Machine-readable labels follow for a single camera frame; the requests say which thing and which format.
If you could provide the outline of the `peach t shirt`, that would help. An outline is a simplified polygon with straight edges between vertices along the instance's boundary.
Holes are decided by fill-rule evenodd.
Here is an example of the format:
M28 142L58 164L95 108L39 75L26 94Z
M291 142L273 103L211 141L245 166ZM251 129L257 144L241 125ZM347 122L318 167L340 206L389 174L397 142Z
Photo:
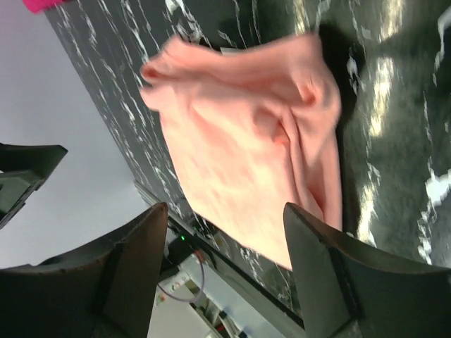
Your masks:
M173 36L141 74L196 214L286 269L286 203L342 229L340 91L317 34L226 53Z

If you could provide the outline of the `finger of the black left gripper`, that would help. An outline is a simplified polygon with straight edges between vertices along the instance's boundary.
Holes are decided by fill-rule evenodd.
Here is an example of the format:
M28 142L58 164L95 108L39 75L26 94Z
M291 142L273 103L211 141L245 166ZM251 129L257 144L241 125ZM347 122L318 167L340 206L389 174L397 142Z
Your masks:
M1 227L48 180L67 153L61 145L1 144Z

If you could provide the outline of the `folded magenta t shirt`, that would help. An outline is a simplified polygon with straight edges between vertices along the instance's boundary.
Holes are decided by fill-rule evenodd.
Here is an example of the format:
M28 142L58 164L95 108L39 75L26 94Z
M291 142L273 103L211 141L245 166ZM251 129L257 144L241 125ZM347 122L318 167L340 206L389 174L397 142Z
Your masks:
M69 0L23 0L26 9L34 14L61 6L65 2Z

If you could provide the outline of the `aluminium front rail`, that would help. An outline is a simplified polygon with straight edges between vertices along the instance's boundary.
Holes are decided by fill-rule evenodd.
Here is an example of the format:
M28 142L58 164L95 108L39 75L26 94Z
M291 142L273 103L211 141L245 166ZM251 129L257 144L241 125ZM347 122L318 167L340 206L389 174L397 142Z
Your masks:
M192 211L186 198L169 203L170 225L206 253L214 272L284 337L304 337L292 273L231 239Z

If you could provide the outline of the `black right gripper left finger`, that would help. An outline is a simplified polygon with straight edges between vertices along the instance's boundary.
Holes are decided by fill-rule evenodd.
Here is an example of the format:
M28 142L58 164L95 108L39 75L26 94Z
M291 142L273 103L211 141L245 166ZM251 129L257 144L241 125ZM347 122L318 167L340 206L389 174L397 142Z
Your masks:
M168 207L39 265L1 270L2 337L146 337Z

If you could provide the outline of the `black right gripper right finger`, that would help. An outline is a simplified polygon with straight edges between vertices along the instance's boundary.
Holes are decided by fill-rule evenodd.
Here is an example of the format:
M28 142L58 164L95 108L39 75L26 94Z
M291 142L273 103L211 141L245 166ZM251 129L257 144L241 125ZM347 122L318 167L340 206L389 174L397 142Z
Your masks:
M283 222L308 337L449 337L450 269L392 255L287 203Z

